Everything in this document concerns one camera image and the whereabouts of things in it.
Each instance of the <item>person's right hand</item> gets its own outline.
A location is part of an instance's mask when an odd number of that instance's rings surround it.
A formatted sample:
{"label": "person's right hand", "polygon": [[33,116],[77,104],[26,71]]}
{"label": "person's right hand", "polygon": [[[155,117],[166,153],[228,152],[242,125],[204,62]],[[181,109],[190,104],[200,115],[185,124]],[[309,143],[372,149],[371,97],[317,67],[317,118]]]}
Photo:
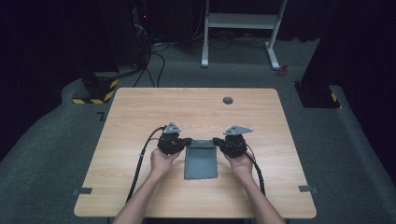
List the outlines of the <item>person's right hand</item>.
{"label": "person's right hand", "polygon": [[233,174],[239,180],[243,180],[245,178],[252,178],[253,162],[246,155],[242,155],[237,158],[231,158],[224,154],[224,157],[230,163]]}

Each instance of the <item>gray cloth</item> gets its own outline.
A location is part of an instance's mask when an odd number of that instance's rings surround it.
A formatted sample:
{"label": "gray cloth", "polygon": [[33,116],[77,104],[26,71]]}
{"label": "gray cloth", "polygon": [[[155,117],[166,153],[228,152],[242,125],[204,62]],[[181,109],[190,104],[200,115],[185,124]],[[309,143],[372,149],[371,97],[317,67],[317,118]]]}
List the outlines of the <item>gray cloth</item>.
{"label": "gray cloth", "polygon": [[185,179],[218,177],[216,146],[212,140],[192,140],[186,149]]}

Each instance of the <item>yellow and black hazard tape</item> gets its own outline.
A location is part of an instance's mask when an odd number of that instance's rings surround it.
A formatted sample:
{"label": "yellow and black hazard tape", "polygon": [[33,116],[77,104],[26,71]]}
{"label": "yellow and black hazard tape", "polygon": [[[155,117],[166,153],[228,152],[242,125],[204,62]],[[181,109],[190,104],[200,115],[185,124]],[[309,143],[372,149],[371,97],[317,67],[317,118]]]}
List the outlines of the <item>yellow and black hazard tape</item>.
{"label": "yellow and black hazard tape", "polygon": [[77,105],[85,105],[85,104],[95,104],[95,105],[101,105],[101,104],[106,104],[108,101],[111,99],[111,97],[114,94],[114,90],[116,89],[117,83],[119,83],[118,79],[115,79],[114,81],[111,82],[109,89],[107,90],[107,94],[103,99],[97,99],[97,98],[73,98],[73,103]]}

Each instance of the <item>light wood surface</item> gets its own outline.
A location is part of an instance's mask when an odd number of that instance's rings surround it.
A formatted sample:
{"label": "light wood surface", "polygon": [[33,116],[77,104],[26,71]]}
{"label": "light wood surface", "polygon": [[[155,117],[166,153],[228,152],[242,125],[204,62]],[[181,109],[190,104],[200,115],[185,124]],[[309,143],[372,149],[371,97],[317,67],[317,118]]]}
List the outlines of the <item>light wood surface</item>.
{"label": "light wood surface", "polygon": [[[224,97],[232,97],[226,105]],[[173,121],[181,138],[224,138],[233,125],[253,129],[244,134],[262,169],[266,195],[283,218],[316,215],[312,196],[300,192],[307,185],[290,129],[272,89],[121,88],[117,90],[94,152],[75,214],[80,217],[114,217],[125,205],[134,179],[139,153],[156,128]],[[148,145],[136,189],[150,170]],[[185,180],[185,150],[156,189],[146,217],[254,217],[243,188],[230,164],[217,150],[216,179]],[[256,171],[253,174],[258,183]]]}

